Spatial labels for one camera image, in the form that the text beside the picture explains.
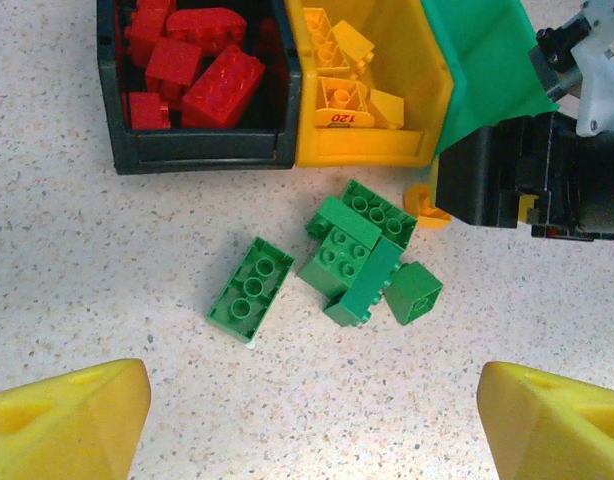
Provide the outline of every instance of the white robot part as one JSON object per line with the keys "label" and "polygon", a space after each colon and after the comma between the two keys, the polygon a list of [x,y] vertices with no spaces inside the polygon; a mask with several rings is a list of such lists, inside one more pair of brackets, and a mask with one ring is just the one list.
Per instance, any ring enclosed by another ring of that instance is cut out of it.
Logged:
{"label": "white robot part", "polygon": [[588,0],[582,13],[591,32],[571,49],[583,78],[576,133],[591,137],[614,130],[614,0]]}

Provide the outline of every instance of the green plastic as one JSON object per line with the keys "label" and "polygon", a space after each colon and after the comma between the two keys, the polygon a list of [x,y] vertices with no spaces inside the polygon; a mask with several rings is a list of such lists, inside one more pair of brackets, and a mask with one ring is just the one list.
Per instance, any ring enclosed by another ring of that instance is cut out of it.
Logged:
{"label": "green plastic", "polygon": [[407,248],[416,228],[414,217],[356,180],[350,180],[347,184],[342,202],[379,227],[383,237],[397,245],[401,253]]}
{"label": "green plastic", "polygon": [[257,237],[209,311],[208,320],[239,340],[251,342],[294,258]]}
{"label": "green plastic", "polygon": [[391,276],[383,294],[387,305],[401,325],[430,312],[443,284],[420,263],[404,264]]}
{"label": "green plastic", "polygon": [[350,210],[338,198],[329,196],[313,220],[307,224],[306,229],[310,237],[322,242],[333,226],[349,234],[370,250],[374,248],[381,235],[380,228]]}
{"label": "green plastic", "polygon": [[332,227],[315,257],[298,277],[328,298],[345,292],[369,258],[370,249],[351,235]]}
{"label": "green plastic", "polygon": [[556,110],[529,59],[537,43],[519,0],[422,0],[454,79],[436,153],[483,126]]}
{"label": "green plastic", "polygon": [[358,326],[371,318],[369,308],[380,302],[380,291],[400,266],[402,250],[386,238],[381,238],[369,255],[353,285],[329,302],[325,314],[342,327]]}

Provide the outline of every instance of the number label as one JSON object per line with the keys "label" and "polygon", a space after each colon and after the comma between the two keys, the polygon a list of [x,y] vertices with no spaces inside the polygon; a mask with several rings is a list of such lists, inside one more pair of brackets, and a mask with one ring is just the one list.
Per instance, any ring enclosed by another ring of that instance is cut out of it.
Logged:
{"label": "number label", "polygon": [[354,123],[354,115],[335,114],[331,117],[332,123]]}

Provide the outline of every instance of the white speckled surface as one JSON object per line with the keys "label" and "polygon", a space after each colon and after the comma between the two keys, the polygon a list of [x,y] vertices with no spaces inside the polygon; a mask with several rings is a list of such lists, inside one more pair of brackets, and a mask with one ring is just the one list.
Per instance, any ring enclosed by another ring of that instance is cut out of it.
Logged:
{"label": "white speckled surface", "polygon": [[[536,27],[578,3],[525,2]],[[446,289],[406,328],[383,303],[342,330],[293,273],[254,351],[208,325],[254,236],[300,265],[327,194],[356,177],[398,202],[422,173],[119,177],[94,41],[93,0],[0,0],[0,390],[142,358],[153,402],[136,479],[489,479],[485,362],[614,388],[614,243],[526,229],[419,230],[405,258]]]}

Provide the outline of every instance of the green lego brick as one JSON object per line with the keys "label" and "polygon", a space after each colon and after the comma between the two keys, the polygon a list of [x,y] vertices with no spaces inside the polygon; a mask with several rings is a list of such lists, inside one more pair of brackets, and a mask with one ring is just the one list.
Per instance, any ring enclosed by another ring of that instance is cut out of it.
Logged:
{"label": "green lego brick", "polygon": [[209,321],[251,342],[293,264],[292,256],[256,237],[209,311]]}
{"label": "green lego brick", "polygon": [[379,227],[330,195],[316,212],[313,220],[307,224],[306,229],[310,237],[322,242],[333,226],[349,234],[370,250],[374,248],[381,235]]}
{"label": "green lego brick", "polygon": [[369,253],[370,249],[351,235],[332,227],[315,257],[298,272],[298,278],[333,298],[353,284]]}
{"label": "green lego brick", "polygon": [[386,238],[369,254],[353,285],[342,295],[329,302],[325,314],[343,327],[367,323],[371,318],[369,308],[380,302],[380,291],[389,284],[389,279],[400,267],[402,250]]}
{"label": "green lego brick", "polygon": [[430,312],[443,288],[443,284],[418,262],[403,265],[390,280],[384,290],[385,300],[401,325],[409,325]]}
{"label": "green lego brick", "polygon": [[350,180],[342,202],[378,226],[382,235],[400,247],[407,248],[416,228],[416,219],[375,194],[356,180]]}

